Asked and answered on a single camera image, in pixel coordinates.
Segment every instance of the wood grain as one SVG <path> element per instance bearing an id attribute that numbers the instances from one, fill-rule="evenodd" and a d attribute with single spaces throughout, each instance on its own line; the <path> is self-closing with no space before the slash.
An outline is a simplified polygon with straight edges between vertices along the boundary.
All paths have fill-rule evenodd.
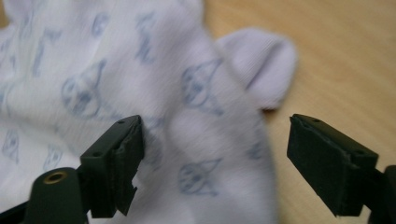
<path id="1" fill-rule="evenodd" d="M 289 116 L 316 117 L 396 164 L 396 2 L 391 0 L 206 1 L 214 37 L 255 26 L 288 36 L 299 67 L 277 111 L 265 112 L 276 161 L 282 224 L 367 223 L 334 217 L 286 157 Z"/>

